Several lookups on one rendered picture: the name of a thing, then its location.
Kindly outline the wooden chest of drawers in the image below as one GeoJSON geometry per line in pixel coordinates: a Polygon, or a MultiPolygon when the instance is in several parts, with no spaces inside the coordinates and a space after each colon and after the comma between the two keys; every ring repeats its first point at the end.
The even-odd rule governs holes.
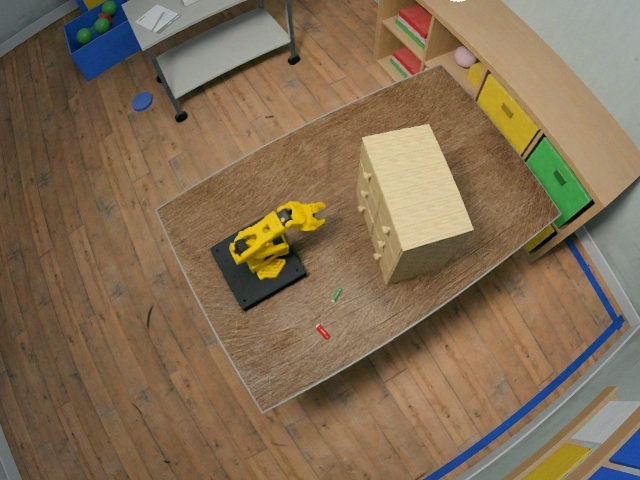
{"type": "Polygon", "coordinates": [[[363,137],[358,183],[363,143],[382,190],[371,238],[383,195],[402,248],[386,285],[443,268],[473,227],[429,124],[363,137]]]}

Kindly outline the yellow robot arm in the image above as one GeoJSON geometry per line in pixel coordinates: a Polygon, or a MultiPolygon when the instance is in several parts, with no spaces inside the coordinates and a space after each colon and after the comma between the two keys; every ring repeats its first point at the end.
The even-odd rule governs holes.
{"type": "Polygon", "coordinates": [[[289,253],[289,246],[283,233],[287,228],[298,228],[304,223],[303,210],[299,202],[288,202],[285,206],[280,206],[276,214],[273,211],[253,227],[239,232],[229,248],[236,263],[249,260],[252,270],[257,272],[260,280],[276,278],[286,262],[284,259],[275,258],[289,253]],[[267,230],[268,227],[270,229],[267,230]],[[246,239],[247,237],[250,238],[246,239]],[[273,242],[269,243],[270,241],[273,242]]]}

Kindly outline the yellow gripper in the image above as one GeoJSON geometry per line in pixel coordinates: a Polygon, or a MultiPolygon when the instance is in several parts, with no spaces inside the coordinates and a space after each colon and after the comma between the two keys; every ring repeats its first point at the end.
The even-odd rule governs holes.
{"type": "MultiPolygon", "coordinates": [[[[301,205],[301,204],[300,204],[301,205]]],[[[325,208],[326,205],[324,203],[312,203],[308,205],[301,205],[303,207],[303,211],[305,213],[305,221],[302,225],[298,227],[300,231],[315,231],[319,226],[321,226],[325,220],[317,220],[315,218],[315,213],[319,211],[319,208],[325,208]],[[318,204],[318,206],[317,206],[318,204]],[[312,206],[315,205],[315,206],[312,206]],[[320,221],[320,222],[318,222],[320,221]]]]}

